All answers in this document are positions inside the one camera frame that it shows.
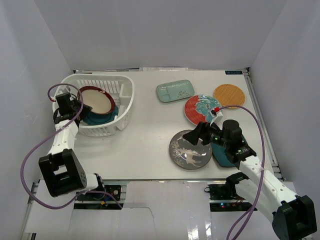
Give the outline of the teal scalloped round plate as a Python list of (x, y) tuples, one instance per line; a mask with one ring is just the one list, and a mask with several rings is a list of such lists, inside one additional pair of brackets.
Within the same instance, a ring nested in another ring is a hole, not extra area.
[(107, 124), (114, 121), (118, 113), (119, 113), (118, 106), (115, 106), (114, 110), (108, 114), (97, 114), (91, 111), (84, 118), (83, 122), (89, 126)]

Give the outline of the red rimmed beige plate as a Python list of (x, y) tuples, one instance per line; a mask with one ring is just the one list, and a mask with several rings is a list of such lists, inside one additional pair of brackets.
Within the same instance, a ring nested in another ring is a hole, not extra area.
[(114, 99), (105, 90), (95, 86), (80, 88), (82, 102), (91, 107), (91, 111), (97, 115), (108, 115), (116, 107)]

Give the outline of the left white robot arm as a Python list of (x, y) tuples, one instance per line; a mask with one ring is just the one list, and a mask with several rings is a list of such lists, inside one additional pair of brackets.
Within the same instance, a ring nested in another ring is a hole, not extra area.
[(97, 173), (86, 174), (75, 152), (74, 145), (80, 122), (92, 109), (70, 92), (55, 97), (58, 108), (53, 113), (55, 129), (53, 144), (46, 156), (39, 159), (40, 171), (52, 197), (74, 191), (86, 191), (94, 199), (105, 196), (106, 187)]

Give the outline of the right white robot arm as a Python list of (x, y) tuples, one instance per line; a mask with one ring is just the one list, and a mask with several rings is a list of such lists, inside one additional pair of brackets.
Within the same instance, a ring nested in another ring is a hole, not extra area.
[(244, 198), (271, 223), (280, 240), (300, 240), (317, 231), (314, 202), (287, 188), (272, 172), (265, 169), (256, 152), (243, 140), (236, 120), (225, 120), (222, 128), (215, 123), (200, 122), (183, 135), (196, 145), (215, 144), (225, 149), (227, 159), (239, 170), (226, 179), (226, 195)]

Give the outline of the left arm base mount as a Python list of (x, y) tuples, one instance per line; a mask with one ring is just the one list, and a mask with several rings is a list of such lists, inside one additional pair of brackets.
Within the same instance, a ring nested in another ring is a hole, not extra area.
[(74, 202), (75, 210), (121, 210), (123, 200), (122, 186), (107, 184), (99, 187), (97, 191), (105, 193), (86, 193), (78, 196)]

